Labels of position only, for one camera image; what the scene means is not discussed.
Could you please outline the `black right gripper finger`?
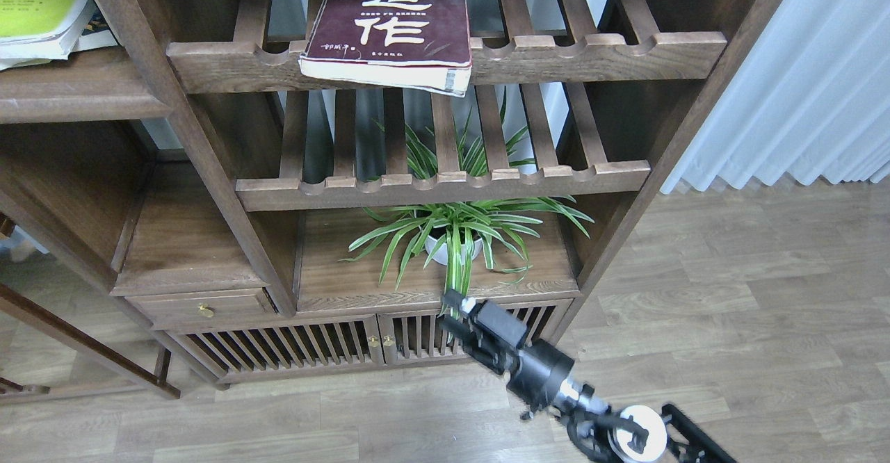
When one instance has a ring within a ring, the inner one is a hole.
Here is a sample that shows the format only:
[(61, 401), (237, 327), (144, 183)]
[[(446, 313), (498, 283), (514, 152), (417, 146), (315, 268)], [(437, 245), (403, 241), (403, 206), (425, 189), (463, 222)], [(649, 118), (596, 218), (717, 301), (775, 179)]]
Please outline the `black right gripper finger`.
[(476, 298), (466, 298), (457, 290), (447, 290), (442, 295), (442, 302), (446, 307), (456, 310), (470, 324), (471, 330), (483, 331), (502, 342), (503, 346), (514, 349), (524, 347), (528, 336), (526, 324), (493, 300), (480, 302)]
[(464, 352), (479, 351), (479, 336), (470, 325), (452, 316), (441, 317), (441, 328), (458, 341)]

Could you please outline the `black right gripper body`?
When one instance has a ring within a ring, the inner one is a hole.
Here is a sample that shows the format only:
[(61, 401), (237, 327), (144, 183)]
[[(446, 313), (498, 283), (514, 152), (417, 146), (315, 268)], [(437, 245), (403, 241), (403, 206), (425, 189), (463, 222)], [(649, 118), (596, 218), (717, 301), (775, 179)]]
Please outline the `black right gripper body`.
[(576, 384), (570, 379), (574, 359), (543, 339), (515, 348), (475, 336), (465, 343), (465, 352), (493, 374), (508, 372), (508, 390), (532, 412), (548, 407), (570, 412), (576, 407)]

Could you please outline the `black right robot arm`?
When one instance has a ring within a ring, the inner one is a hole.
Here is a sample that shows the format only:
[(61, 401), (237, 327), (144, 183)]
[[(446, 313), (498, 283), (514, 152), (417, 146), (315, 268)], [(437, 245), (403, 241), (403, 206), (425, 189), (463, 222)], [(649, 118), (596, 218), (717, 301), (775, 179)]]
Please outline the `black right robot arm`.
[(525, 419), (550, 410), (569, 440), (594, 462), (654, 462), (671, 453), (680, 462), (731, 462), (726, 453), (677, 406), (660, 412), (636, 404), (613, 409), (590, 384), (572, 379), (574, 361), (544, 339), (526, 343), (526, 324), (492, 300), (447, 290), (442, 302), (458, 312), (438, 318), (465, 353), (497, 375), (524, 402)]

